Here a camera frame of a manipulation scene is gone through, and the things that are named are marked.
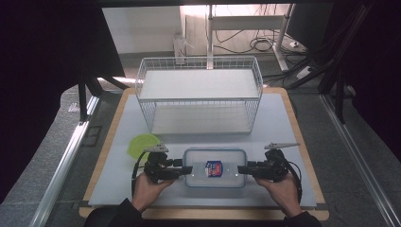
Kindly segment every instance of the gray floor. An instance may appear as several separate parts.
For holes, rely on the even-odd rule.
[[[143,57],[163,57],[171,53],[122,55],[121,61],[128,78],[133,78]],[[277,74],[278,65],[272,55],[257,57],[263,75]],[[286,78],[286,84],[296,80]],[[356,164],[344,145],[332,119],[324,108],[316,86],[320,78],[311,80],[300,88],[288,91],[306,147],[315,168],[330,218],[323,226],[387,226],[376,201],[359,174]],[[87,183],[92,175],[97,156],[113,119],[121,91],[103,82],[105,92],[96,107],[89,132],[84,138],[70,174],[57,199],[46,226],[81,226],[84,218],[78,214]],[[281,86],[277,81],[273,86]],[[78,112],[68,112],[70,105],[78,102],[78,89],[73,87],[61,98],[60,111],[43,140],[33,160],[20,180],[0,205],[0,226],[28,226],[44,195],[59,161],[78,124]],[[395,212],[401,211],[401,164],[391,151],[363,121],[352,106],[352,100],[344,102],[344,117],[364,159],[378,183],[384,189]],[[149,222],[151,226],[170,222]],[[171,223],[175,226],[194,225],[197,222]],[[211,226],[267,226],[265,222],[209,222]]]

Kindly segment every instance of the sleeve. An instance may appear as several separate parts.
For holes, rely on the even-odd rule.
[[[307,211],[292,218],[284,218],[287,227],[322,227],[321,223]]]
[[[136,227],[142,224],[142,214],[136,210],[128,199],[117,207],[117,214],[114,216],[109,227]]]

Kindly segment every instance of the label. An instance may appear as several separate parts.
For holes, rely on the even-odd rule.
[[[206,176],[209,178],[221,177],[223,164],[221,161],[207,161],[205,167]]]

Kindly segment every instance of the white wire basket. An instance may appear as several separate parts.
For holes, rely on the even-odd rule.
[[[135,91],[151,133],[252,132],[263,92],[255,57],[175,60],[146,58],[139,68]]]

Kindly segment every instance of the floor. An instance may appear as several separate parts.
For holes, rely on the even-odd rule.
[[[269,86],[290,84],[297,80],[298,71],[303,69],[300,67],[291,74],[282,74],[271,53],[253,54]],[[120,55],[127,77],[122,81],[133,85],[142,58],[169,56],[173,56],[173,53]],[[288,66],[297,67],[297,62],[303,58],[288,53]],[[317,77],[288,93],[330,212],[329,219],[322,221],[323,226],[399,226],[397,222],[392,225],[383,217],[386,211],[394,211],[395,216],[400,217],[401,164],[358,115],[351,96],[344,100],[345,125],[337,125],[326,105],[326,100],[334,102],[334,97],[321,96],[317,92],[321,78]],[[87,133],[79,146],[52,212],[48,214],[46,226],[82,226],[84,223],[85,219],[79,216],[78,208],[82,205],[83,194],[121,95],[121,91],[110,83],[100,82],[106,91],[99,98],[89,124],[88,131],[92,133]],[[77,108],[73,108],[74,103],[78,103],[77,87],[72,87],[62,95],[61,108],[47,136],[20,180],[0,205],[0,226],[28,226],[31,223],[78,126],[79,113]],[[344,138],[341,127],[342,132],[345,128],[352,136],[354,150],[350,149],[350,140]],[[362,159],[355,158],[355,148]],[[263,221],[148,220],[147,223],[150,226],[282,226],[281,222]]]

